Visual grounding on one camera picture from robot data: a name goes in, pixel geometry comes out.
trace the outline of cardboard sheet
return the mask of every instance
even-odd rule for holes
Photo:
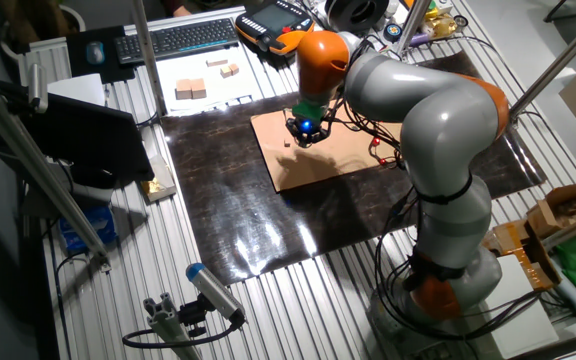
[[[327,139],[307,149],[299,147],[286,128],[286,118],[291,116],[286,110],[251,119],[275,191],[379,166],[379,159],[369,152],[373,137],[363,131],[354,132],[339,122],[333,123]],[[348,121],[343,108],[337,118]],[[401,124],[382,125],[399,140]],[[393,156],[393,148],[383,142],[373,149],[373,154],[374,150],[379,158]]]

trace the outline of aluminum profile table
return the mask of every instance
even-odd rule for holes
[[[464,35],[494,45],[470,7],[454,0],[453,15],[470,20]],[[192,19],[166,19],[150,24],[161,29],[178,24],[221,17],[236,17],[243,8],[199,14]],[[126,27],[128,34],[134,27]],[[296,65],[268,64],[245,46],[257,84],[251,99],[297,91]],[[523,93],[503,59],[475,41],[451,40],[413,50],[411,62],[419,62],[465,51],[483,79],[499,86],[514,103]],[[20,59],[20,75],[38,63],[47,69],[48,82],[71,77],[64,38],[31,45]],[[133,114],[142,122],[155,112],[145,68],[136,69],[133,80],[105,85],[108,106]],[[239,101],[224,104],[236,106]],[[533,105],[528,110],[539,112]],[[548,180],[493,201],[492,226],[521,218],[537,199],[552,188],[576,183],[576,161],[546,120],[521,115],[517,130],[546,173]],[[142,135],[149,154],[160,153],[172,163],[165,135],[158,124],[146,127]],[[121,337],[146,329],[142,300],[169,292],[177,304],[196,299],[197,292],[185,279],[185,269],[199,262],[199,253],[190,226],[183,194],[146,204],[136,183],[115,191],[112,197],[120,239],[108,246],[112,271],[102,273],[84,261],[67,263],[57,278],[48,276],[55,328],[61,359],[174,359],[170,350],[137,350],[122,345]],[[53,229],[44,240],[48,274],[65,257]],[[270,273],[250,278],[229,288],[247,311],[248,324],[225,339],[199,346],[204,359],[393,359],[394,346],[371,327],[366,311],[375,286],[372,260],[375,240],[308,259]],[[403,232],[392,233],[385,241],[390,261],[384,271],[403,261],[413,243]],[[57,283],[63,301],[57,297]],[[225,330],[227,324],[215,314],[206,322],[208,333]],[[155,341],[149,336],[148,341]]]

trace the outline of tape roll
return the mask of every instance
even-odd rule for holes
[[[328,23],[335,31],[361,32],[370,29],[388,8],[388,0],[327,0]]]

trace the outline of orange handheld controller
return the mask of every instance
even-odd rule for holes
[[[235,27],[261,50],[286,55],[297,48],[307,33],[312,32],[315,23],[305,11],[292,4],[267,0],[239,15]]]

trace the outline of metal pole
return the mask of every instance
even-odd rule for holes
[[[32,139],[19,117],[8,112],[0,96],[0,135],[10,149],[17,155],[24,167],[39,183],[41,189],[55,204],[61,215],[72,225],[93,254],[106,257],[106,249],[97,232],[70,196],[50,171],[46,158]]]
[[[135,28],[137,30],[137,37],[139,38],[141,56],[144,57],[144,62],[146,63],[150,87],[155,96],[157,115],[161,118],[166,115],[166,102],[164,101],[164,93],[161,90],[161,81],[159,81],[159,73],[157,72],[155,51],[152,49],[150,31],[148,31],[148,20],[146,20],[146,11],[144,10],[144,4],[141,0],[132,0],[132,17],[135,20]]]
[[[550,82],[563,70],[566,65],[576,56],[576,38],[568,47],[553,61],[552,64],[544,71],[543,74],[535,81],[528,90],[517,100],[510,108],[510,118],[516,119],[517,115],[541,93],[541,91],[550,84]]]
[[[395,45],[395,53],[402,55],[403,52],[408,49],[413,35],[417,32],[421,22],[424,21],[424,16],[426,16],[431,2],[432,0],[415,0],[415,2],[412,3],[412,8],[408,12],[408,17],[404,24],[404,30],[401,33],[401,38],[399,38],[399,41]]]

